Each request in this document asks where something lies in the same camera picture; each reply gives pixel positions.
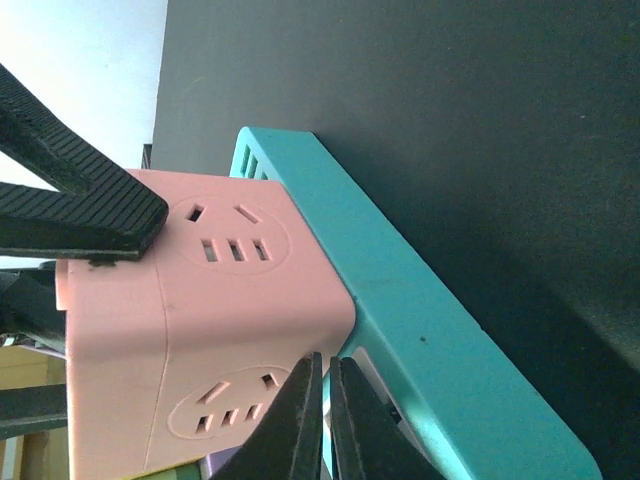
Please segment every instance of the teal plastic casing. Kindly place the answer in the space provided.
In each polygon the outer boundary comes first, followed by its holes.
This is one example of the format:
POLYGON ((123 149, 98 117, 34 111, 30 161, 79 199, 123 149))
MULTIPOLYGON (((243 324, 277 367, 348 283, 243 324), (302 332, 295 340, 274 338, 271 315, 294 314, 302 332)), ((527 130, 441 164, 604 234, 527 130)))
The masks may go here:
MULTIPOLYGON (((340 356, 365 349, 446 478, 602 478, 575 434, 312 133, 243 128, 230 176, 284 184, 356 306, 340 356)), ((331 468, 327 430, 324 437, 331 468)))

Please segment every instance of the white background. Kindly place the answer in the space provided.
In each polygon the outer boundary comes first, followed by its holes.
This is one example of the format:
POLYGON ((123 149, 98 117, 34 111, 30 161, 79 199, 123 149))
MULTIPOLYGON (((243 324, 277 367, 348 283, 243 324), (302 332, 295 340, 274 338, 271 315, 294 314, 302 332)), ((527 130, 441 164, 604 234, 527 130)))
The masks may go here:
MULTIPOLYGON (((0 63, 123 167, 151 143, 167 0, 0 0, 0 63)), ((0 181, 51 188, 0 154, 0 181)), ((0 257, 0 268, 39 260, 0 257)))

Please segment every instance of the purple object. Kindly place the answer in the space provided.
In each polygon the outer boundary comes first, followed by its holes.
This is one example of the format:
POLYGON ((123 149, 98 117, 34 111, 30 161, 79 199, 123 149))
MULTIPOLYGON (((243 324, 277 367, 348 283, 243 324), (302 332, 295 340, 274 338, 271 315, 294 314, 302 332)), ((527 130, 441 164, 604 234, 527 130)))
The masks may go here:
POLYGON ((220 468, 229 461, 240 447, 228 448, 216 453, 210 453, 200 460, 200 474, 209 480, 220 468))

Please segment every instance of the black table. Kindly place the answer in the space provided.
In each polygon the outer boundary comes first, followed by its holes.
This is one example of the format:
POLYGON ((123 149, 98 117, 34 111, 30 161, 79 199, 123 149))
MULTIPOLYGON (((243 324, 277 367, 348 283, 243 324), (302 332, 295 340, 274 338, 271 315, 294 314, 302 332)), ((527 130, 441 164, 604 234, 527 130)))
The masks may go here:
POLYGON ((539 3, 171 0, 153 167, 313 131, 606 477, 640 478, 640 7, 539 3))

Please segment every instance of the pink power strip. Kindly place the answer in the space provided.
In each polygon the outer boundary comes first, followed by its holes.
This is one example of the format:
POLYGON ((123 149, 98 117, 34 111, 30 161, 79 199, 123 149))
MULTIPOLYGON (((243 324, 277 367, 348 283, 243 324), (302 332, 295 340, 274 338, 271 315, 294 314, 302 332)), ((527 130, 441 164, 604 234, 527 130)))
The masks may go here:
POLYGON ((57 265, 72 479, 136 477, 242 444, 297 360, 328 362, 355 321, 279 183, 131 174, 170 205, 147 255, 57 265))

